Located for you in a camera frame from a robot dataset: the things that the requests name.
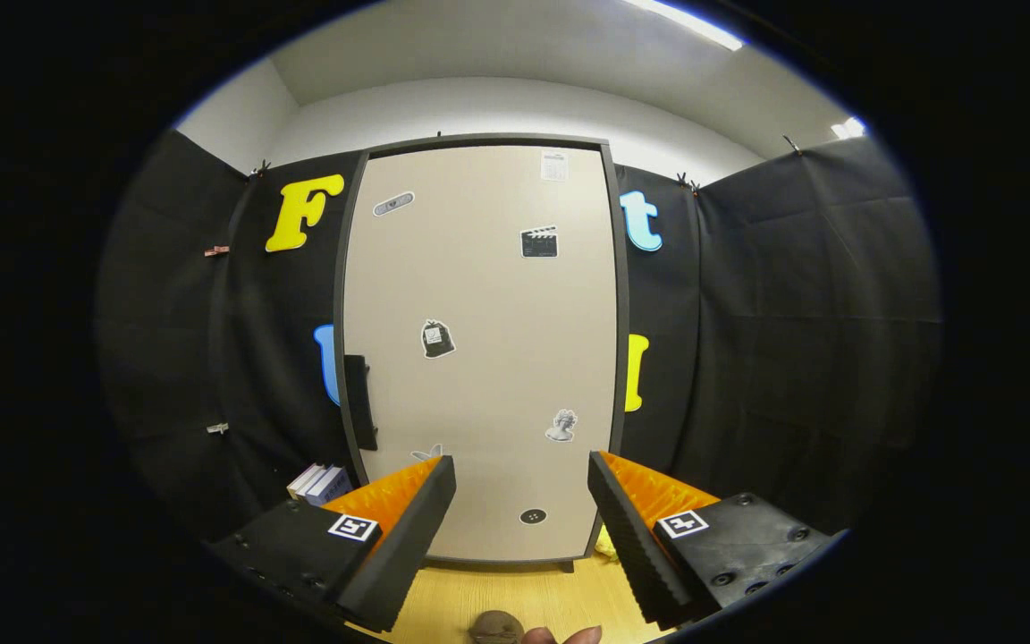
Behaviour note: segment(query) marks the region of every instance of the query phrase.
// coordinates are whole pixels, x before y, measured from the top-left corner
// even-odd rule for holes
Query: door
[[[587,453],[612,447],[626,334],[607,180],[598,149],[531,144],[365,165],[338,315],[379,430],[359,459],[369,480],[455,459],[430,557],[589,553]]]

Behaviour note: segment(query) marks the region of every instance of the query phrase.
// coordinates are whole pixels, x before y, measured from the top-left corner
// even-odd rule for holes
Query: stack of books
[[[310,505],[325,505],[352,490],[348,473],[338,465],[311,465],[286,486],[289,497]]]

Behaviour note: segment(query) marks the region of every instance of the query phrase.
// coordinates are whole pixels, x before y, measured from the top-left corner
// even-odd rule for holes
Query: finger
[[[568,637],[563,644],[598,644],[598,641],[602,641],[602,626],[593,626]]]
[[[555,636],[547,631],[547,628],[540,626],[526,632],[519,644],[559,644],[559,642],[555,641]]]

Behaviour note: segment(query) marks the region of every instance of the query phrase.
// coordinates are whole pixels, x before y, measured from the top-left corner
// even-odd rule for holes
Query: door frame
[[[626,416],[626,370],[627,347],[630,334],[629,315],[629,281],[626,273],[626,222],[622,215],[621,204],[618,203],[618,178],[614,172],[614,162],[610,156],[610,142],[606,139],[590,139],[585,136],[563,136],[555,134],[455,134],[449,136],[432,136],[427,139],[410,139],[397,143],[387,143],[369,147],[360,152],[352,172],[350,193],[344,204],[343,221],[340,226],[340,240],[336,248],[336,284],[333,289],[333,342],[336,351],[336,387],[339,389],[340,413],[344,425],[344,436],[347,439],[349,456],[355,468],[358,484],[369,483],[368,472],[364,468],[364,457],[355,444],[355,430],[352,429],[351,411],[348,407],[348,383],[344,374],[344,268],[348,264],[348,237],[351,232],[352,214],[355,212],[355,200],[359,196],[360,179],[364,168],[369,160],[388,158],[389,156],[420,152],[426,150],[442,150],[447,147],[472,147],[491,145],[540,145],[548,147],[572,147],[580,150],[595,150],[602,156],[602,168],[607,179],[607,200],[610,204],[610,226],[614,244],[614,291],[617,294],[618,319],[617,346],[614,354],[614,411],[610,425],[609,451],[617,453],[622,440],[622,423]],[[602,527],[597,514],[593,521],[593,530],[586,547],[586,555],[593,550],[593,542],[598,538]]]

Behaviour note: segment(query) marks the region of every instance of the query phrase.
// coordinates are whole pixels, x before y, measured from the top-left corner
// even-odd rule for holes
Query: yellow letter
[[[308,225],[315,226],[323,214],[323,193],[336,197],[343,189],[344,177],[339,174],[298,180],[282,188],[281,195],[285,199],[281,202],[281,212],[277,215],[277,229],[269,237],[269,241],[266,241],[265,249],[273,252],[302,247],[308,236],[300,231],[300,221],[304,219]]]
[[[639,397],[639,371],[642,371],[642,351],[650,347],[646,336],[630,334],[626,351],[626,411],[637,411],[642,407]]]

